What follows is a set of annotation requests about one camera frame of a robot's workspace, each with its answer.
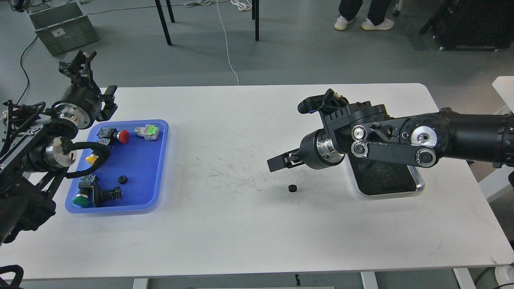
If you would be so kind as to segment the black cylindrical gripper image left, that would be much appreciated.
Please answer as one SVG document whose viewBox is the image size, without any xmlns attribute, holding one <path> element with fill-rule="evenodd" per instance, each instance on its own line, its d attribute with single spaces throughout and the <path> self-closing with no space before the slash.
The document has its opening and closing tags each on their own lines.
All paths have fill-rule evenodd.
<svg viewBox="0 0 514 289">
<path fill-rule="evenodd" d="M 62 99 L 52 105 L 52 109 L 60 118 L 75 123 L 79 130 L 90 128 L 95 120 L 110 120 L 118 108 L 114 102 L 118 87 L 111 85 L 101 94 L 93 79 L 90 64 L 96 55 L 96 51 L 78 51 L 70 62 L 59 62 L 59 72 L 69 77 L 71 84 Z"/>
</svg>

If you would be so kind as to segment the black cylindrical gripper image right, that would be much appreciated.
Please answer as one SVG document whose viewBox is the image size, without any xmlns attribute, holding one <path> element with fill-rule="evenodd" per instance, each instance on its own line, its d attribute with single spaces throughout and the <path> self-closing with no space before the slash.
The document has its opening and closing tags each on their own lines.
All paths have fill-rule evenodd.
<svg viewBox="0 0 514 289">
<path fill-rule="evenodd" d="M 319 170 L 337 166 L 342 163 L 343 159 L 345 159 L 345 155 L 334 148 L 332 140 L 325 130 L 319 129 L 303 137 L 299 149 L 272 157 L 267 160 L 267 165 L 270 172 L 304 164 Z"/>
</svg>

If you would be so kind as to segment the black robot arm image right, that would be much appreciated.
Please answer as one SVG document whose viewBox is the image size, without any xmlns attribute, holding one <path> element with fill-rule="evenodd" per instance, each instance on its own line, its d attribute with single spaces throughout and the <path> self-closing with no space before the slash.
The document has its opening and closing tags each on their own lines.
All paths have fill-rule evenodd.
<svg viewBox="0 0 514 289">
<path fill-rule="evenodd" d="M 323 128 L 306 135 L 299 148 L 268 159 L 270 172 L 307 165 L 325 169 L 345 156 L 430 168 L 439 159 L 464 159 L 513 166 L 513 115 L 459 114 L 450 108 L 400 118 L 383 104 L 351 104 L 328 89 L 304 99 L 301 114 L 318 112 Z"/>
</svg>

